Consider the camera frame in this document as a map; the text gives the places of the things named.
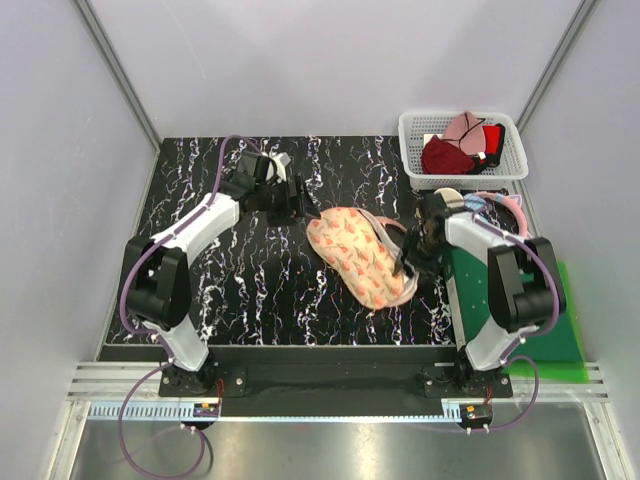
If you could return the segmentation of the pink bra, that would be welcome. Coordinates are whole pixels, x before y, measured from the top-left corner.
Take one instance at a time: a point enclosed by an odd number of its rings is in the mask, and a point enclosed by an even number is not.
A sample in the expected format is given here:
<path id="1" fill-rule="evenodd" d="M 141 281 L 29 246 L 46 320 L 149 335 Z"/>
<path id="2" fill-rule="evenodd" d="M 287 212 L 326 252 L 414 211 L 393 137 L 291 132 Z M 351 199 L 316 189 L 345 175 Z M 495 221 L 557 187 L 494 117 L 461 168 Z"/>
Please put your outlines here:
<path id="1" fill-rule="evenodd" d="M 469 111 L 455 117 L 445 129 L 441 139 L 459 148 L 468 156 L 475 156 L 486 150 L 483 120 Z"/>

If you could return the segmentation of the pink floral mesh laundry bag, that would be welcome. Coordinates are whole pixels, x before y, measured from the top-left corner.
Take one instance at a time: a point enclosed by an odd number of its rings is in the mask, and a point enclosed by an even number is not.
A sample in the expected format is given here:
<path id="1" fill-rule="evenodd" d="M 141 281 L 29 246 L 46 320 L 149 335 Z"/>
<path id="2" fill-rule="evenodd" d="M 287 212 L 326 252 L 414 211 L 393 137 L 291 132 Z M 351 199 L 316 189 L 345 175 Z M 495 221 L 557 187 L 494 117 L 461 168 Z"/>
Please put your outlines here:
<path id="1" fill-rule="evenodd" d="M 407 303 L 418 289 L 414 267 L 396 265 L 401 248 L 390 228 L 407 233 L 396 220 L 361 208 L 334 207 L 308 223 L 306 236 L 362 306 L 382 310 Z"/>

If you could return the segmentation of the white plastic laundry basket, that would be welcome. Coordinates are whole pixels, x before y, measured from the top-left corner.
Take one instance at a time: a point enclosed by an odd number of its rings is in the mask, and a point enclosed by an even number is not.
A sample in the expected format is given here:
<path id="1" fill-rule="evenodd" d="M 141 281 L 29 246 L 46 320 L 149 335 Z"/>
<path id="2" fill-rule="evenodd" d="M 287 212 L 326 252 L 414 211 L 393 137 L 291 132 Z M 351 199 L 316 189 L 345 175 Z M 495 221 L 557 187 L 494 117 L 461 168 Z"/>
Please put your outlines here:
<path id="1" fill-rule="evenodd" d="M 474 114 L 485 123 L 499 123 L 506 127 L 500 164 L 478 175 L 431 175 L 425 174 L 422 169 L 424 136 L 442 136 L 458 112 L 422 110 L 400 115 L 398 123 L 400 157 L 414 190 L 436 190 L 441 187 L 458 190 L 499 190 L 527 177 L 528 159 L 512 118 L 501 112 L 475 110 Z"/>

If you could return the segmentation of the bright red bra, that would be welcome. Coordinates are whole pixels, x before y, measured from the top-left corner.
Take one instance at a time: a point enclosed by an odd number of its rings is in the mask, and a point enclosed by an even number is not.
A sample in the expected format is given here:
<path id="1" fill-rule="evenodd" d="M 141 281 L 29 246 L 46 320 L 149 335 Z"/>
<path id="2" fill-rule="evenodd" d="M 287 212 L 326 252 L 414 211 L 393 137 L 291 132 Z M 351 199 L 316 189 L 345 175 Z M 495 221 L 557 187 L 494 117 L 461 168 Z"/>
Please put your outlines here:
<path id="1" fill-rule="evenodd" d="M 485 136 L 484 156 L 478 154 L 476 156 L 476 164 L 478 167 L 493 168 L 501 163 L 502 151 L 504 147 L 506 127 L 501 124 L 483 125 Z"/>

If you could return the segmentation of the yellow mug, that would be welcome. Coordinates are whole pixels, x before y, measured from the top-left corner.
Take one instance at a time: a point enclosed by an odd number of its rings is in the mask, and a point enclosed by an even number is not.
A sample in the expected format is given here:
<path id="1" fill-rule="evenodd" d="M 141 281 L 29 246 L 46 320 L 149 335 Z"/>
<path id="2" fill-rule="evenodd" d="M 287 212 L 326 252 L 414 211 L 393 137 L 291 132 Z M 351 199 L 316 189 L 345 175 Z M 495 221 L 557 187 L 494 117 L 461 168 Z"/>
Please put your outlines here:
<path id="1" fill-rule="evenodd" d="M 440 188 L 434 192 L 435 195 L 439 195 L 444 202 L 447 209 L 462 208 L 464 206 L 463 195 L 453 188 Z"/>

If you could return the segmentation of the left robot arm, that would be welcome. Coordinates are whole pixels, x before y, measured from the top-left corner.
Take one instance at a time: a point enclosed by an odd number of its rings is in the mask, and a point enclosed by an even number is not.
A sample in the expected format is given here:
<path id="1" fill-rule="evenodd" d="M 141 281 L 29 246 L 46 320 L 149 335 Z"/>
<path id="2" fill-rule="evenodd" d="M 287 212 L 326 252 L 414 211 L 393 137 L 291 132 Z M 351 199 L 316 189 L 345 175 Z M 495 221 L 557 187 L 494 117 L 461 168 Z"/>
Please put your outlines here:
<path id="1" fill-rule="evenodd" d="M 119 314 L 125 328 L 159 338 L 181 384 L 196 396 L 215 386 L 216 372 L 205 365 L 208 347 L 189 318 L 193 298 L 190 267 L 222 233 L 245 217 L 262 214 L 270 227 L 289 227 L 320 216 L 306 183 L 287 172 L 291 159 L 244 152 L 236 167 L 183 218 L 152 236 L 131 238 L 122 265 Z"/>

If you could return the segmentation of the dark red lace bra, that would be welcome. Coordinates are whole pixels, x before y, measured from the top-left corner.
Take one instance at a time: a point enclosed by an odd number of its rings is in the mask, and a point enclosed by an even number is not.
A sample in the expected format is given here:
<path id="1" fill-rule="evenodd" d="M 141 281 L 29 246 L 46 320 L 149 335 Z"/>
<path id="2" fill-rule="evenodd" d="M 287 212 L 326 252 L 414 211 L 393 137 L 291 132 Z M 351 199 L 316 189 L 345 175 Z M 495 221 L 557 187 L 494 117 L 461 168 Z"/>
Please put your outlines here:
<path id="1" fill-rule="evenodd" d="M 473 170 L 475 164 L 472 158 L 459 148 L 432 136 L 423 147 L 421 166 L 424 174 L 465 175 Z"/>

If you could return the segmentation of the blue pink cat-ear headphones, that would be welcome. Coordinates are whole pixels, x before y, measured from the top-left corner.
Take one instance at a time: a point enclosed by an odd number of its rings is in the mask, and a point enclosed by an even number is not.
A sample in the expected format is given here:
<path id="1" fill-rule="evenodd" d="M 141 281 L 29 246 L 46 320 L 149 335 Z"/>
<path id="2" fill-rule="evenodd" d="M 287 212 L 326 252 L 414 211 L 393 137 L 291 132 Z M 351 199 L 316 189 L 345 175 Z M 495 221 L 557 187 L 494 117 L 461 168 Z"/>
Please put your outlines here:
<path id="1" fill-rule="evenodd" d="M 518 235 L 529 239 L 528 221 L 522 210 L 521 195 L 504 195 L 499 192 L 478 191 L 466 194 L 463 197 L 464 206 L 474 213 L 484 212 L 491 203 L 500 204 L 509 210 L 516 220 L 518 226 Z"/>

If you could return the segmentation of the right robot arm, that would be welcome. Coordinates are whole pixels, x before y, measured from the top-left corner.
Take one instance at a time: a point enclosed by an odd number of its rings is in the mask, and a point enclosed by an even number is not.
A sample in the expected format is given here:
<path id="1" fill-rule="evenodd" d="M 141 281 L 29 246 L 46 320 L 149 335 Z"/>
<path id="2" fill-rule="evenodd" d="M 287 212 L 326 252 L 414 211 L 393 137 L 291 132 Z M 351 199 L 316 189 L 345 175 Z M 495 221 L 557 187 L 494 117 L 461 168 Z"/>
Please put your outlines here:
<path id="1" fill-rule="evenodd" d="M 445 254 L 462 250 L 487 268 L 489 316 L 463 348 L 454 384 L 476 396 L 490 383 L 489 372 L 531 336 L 553 330 L 566 308 L 551 242 L 529 234 L 521 197 L 497 192 L 462 195 L 442 188 L 423 197 L 419 223 L 404 235 L 394 272 L 412 279 L 436 275 Z"/>

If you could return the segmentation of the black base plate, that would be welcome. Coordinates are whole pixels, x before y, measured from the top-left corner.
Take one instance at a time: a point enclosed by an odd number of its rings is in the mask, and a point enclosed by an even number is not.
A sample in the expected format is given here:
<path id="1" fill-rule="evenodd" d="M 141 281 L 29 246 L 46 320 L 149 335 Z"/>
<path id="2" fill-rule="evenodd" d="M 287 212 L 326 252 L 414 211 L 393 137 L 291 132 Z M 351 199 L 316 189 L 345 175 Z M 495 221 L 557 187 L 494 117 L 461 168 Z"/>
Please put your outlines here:
<path id="1" fill-rule="evenodd" d="M 221 394 L 226 418 L 354 419 L 441 416 L 444 400 L 510 399 L 513 387 L 472 372 L 453 346 L 225 346 L 201 373 L 169 368 L 159 394 Z"/>

